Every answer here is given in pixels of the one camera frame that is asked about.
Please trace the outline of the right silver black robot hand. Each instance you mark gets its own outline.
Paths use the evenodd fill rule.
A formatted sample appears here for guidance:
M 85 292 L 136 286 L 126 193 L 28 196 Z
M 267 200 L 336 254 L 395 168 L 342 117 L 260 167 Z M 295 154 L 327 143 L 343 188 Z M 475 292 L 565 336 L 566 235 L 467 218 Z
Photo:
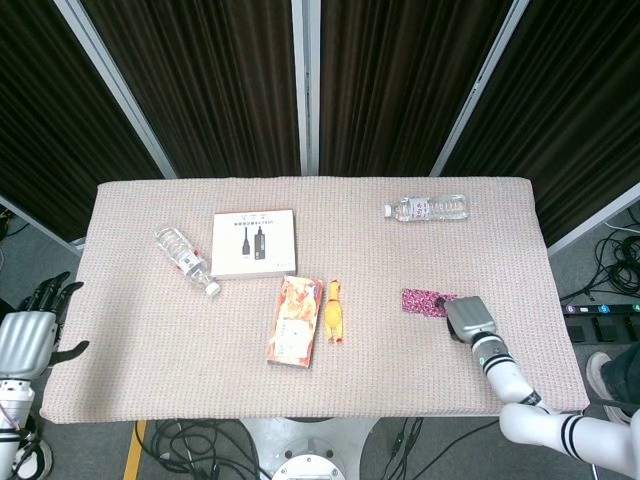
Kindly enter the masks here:
M 479 296 L 445 300 L 439 297 L 435 305 L 444 312 L 451 338 L 472 345 L 477 336 L 496 333 L 495 320 Z

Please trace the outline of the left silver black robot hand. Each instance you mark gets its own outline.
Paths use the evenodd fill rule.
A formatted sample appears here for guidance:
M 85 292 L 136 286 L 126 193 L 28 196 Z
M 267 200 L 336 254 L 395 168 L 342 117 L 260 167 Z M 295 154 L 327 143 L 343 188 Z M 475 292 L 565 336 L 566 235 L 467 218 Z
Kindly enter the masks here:
M 31 381 L 50 367 L 74 360 L 89 347 L 80 341 L 61 350 L 59 341 L 71 297 L 84 284 L 66 285 L 68 271 L 41 282 L 15 309 L 7 308 L 1 318 L 1 378 Z

